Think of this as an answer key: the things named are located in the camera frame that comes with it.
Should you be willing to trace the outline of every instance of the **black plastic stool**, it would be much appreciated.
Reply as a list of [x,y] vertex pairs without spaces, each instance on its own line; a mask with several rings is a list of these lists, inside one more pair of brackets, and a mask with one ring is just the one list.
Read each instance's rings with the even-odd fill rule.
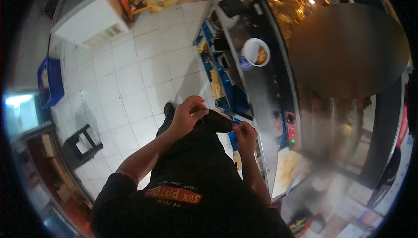
[[[71,170],[76,170],[80,166],[82,166],[85,162],[89,161],[91,158],[94,157],[94,155],[103,148],[103,144],[95,144],[93,140],[91,139],[90,135],[87,133],[87,129],[90,127],[90,125],[85,125],[82,129],[77,131],[74,135],[69,137],[62,147],[62,157],[67,164],[67,166]],[[87,141],[91,145],[91,149],[89,149],[87,152],[82,154],[80,152],[80,149],[77,147],[77,143],[80,141],[80,135],[84,134],[86,136]]]

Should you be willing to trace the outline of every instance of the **white tiled floor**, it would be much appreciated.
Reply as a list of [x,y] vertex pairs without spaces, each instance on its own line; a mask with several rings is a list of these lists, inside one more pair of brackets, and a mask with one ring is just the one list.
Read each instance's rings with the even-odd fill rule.
[[[89,123],[103,143],[96,156],[76,170],[97,197],[124,159],[155,137],[167,101],[190,95],[215,108],[212,89],[192,39],[206,2],[190,2],[158,14],[141,13],[132,31],[92,51],[58,43],[65,96],[52,108],[62,141]],[[218,134],[232,157],[226,133]],[[143,189],[150,174],[139,184]]]

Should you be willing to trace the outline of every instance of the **person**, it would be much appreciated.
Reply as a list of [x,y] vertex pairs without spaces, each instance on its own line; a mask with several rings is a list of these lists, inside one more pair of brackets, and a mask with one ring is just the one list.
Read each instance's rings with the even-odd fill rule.
[[[200,96],[166,104],[157,137],[111,174],[91,212],[97,237],[293,237],[272,207],[254,149],[257,132],[233,125],[243,179],[216,132],[199,125]],[[150,182],[137,191],[149,172]]]

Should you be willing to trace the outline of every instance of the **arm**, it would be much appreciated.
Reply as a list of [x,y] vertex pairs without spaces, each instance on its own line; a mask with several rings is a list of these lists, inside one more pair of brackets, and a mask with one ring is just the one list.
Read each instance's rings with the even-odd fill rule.
[[254,158],[254,149],[257,143],[257,132],[247,122],[233,126],[238,139],[238,152],[243,166],[243,181],[250,186],[260,201],[268,208],[272,207],[270,194]]
[[154,168],[158,158],[175,142],[190,133],[196,122],[209,113],[204,102],[205,100],[200,96],[188,97],[177,106],[169,129],[130,155],[116,172],[129,176],[138,185],[139,181]]

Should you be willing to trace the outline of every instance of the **hand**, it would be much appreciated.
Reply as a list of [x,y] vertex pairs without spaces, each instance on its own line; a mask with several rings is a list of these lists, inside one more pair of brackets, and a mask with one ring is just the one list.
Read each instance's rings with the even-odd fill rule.
[[209,113],[203,104],[205,100],[200,96],[190,96],[175,109],[173,122],[169,129],[179,139],[186,136],[193,129],[196,122]]
[[240,155],[254,155],[257,144],[257,132],[249,123],[243,121],[233,125],[233,131],[238,140],[238,152]]

